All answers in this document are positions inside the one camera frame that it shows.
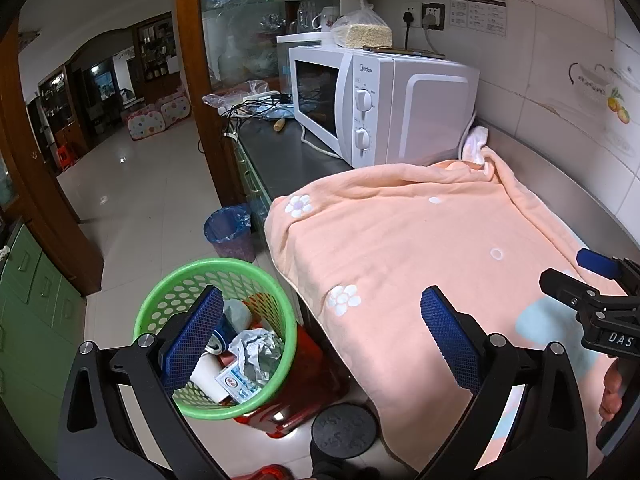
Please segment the microwave knob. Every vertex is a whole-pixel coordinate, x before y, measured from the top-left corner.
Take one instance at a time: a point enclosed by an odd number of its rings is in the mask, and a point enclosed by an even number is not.
[[[371,110],[371,94],[366,90],[356,90],[356,109],[361,112]]]
[[[355,138],[356,148],[359,150],[368,150],[369,149],[369,133],[364,128],[358,128],[356,130],[356,138]]]

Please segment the black round disc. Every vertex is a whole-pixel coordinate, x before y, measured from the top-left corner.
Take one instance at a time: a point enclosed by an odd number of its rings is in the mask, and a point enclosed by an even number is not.
[[[376,418],[355,404],[334,404],[322,410],[311,426],[311,439],[332,458],[363,454],[378,436]]]

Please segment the fruit decal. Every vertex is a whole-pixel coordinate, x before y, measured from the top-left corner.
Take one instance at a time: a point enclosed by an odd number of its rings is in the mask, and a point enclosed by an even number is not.
[[[624,98],[622,97],[620,90],[618,90],[618,87],[615,87],[611,91],[611,96],[607,99],[607,106],[609,107],[609,110],[618,114],[618,118],[622,123],[629,124],[631,117],[620,101],[624,102]]]

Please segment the metal bolt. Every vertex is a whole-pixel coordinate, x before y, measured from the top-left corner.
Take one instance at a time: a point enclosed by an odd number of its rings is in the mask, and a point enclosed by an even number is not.
[[[79,348],[81,354],[88,354],[93,349],[94,349],[94,344],[91,341],[85,341],[80,345],[80,348]]]
[[[562,346],[560,343],[551,343],[551,346],[549,348],[551,348],[551,351],[556,355],[564,354],[564,346]]]
[[[153,336],[153,334],[143,334],[138,338],[138,346],[146,348],[148,346],[151,346],[155,340],[156,338]]]
[[[500,334],[491,334],[489,336],[489,343],[491,343],[494,346],[497,346],[498,348],[501,348],[507,344],[507,340],[504,338],[504,336],[501,336]]]

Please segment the paper notice on wall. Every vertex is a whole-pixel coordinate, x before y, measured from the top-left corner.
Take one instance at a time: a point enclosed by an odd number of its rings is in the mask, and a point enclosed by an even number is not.
[[[507,35],[507,0],[449,0],[449,24]]]

